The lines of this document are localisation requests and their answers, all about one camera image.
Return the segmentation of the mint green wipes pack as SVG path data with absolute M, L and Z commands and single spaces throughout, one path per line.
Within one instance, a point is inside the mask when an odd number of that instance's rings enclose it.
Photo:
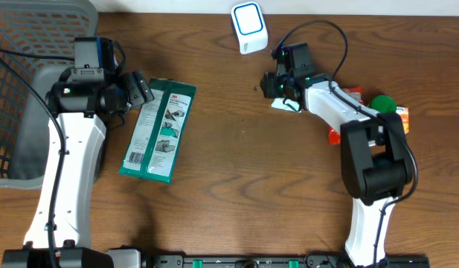
M 275 98 L 271 104 L 274 109 L 280 109 L 288 112 L 301 112 L 301 106 L 298 102 L 288 98 Z

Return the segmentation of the red snack bag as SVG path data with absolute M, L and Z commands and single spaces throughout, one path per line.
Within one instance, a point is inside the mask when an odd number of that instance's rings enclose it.
M 354 88 L 349 88 L 349 89 L 343 89 L 343 91 L 351 96 L 354 100 L 358 101 L 361 104 L 365 104 L 364 101 L 362 100 L 362 87 L 354 87 Z M 340 144 L 341 141 L 341 136 L 332 128 L 330 127 L 329 133 L 328 133 L 328 140 L 330 145 L 337 145 Z

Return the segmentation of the small orange box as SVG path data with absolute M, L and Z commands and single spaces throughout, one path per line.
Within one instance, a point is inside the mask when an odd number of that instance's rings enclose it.
M 408 107 L 403 107 L 403 106 L 398 106 L 396 113 L 401 117 L 402 119 L 402 125 L 405 134 L 409 132 L 409 110 Z

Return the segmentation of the green lid spice jar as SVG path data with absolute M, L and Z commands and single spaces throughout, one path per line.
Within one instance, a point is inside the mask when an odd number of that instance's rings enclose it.
M 371 109 L 381 113 L 396 112 L 397 104 L 395 100 L 387 95 L 376 96 L 369 104 Z

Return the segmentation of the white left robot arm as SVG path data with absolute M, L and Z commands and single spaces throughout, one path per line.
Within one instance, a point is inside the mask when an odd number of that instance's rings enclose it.
M 144 253 L 123 246 L 92 249 L 90 202 L 108 115 L 153 101 L 143 74 L 113 81 L 72 74 L 46 95 L 49 147 L 39 203 L 22 249 L 4 252 L 3 267 L 145 267 Z

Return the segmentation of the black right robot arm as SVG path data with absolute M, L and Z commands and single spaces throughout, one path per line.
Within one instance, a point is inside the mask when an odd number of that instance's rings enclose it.
M 297 101 L 340 135 L 341 177 L 353 198 L 344 250 L 355 267 L 385 262 L 391 212 L 407 199 L 405 185 L 415 185 L 418 178 L 401 117 L 364 106 L 325 74 L 293 77 L 289 72 L 266 72 L 260 87 L 265 98 Z

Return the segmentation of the green white package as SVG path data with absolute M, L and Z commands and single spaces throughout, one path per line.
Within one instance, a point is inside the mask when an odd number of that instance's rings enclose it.
M 153 78 L 149 88 L 155 99 L 141 107 L 118 173 L 169 184 L 196 87 Z

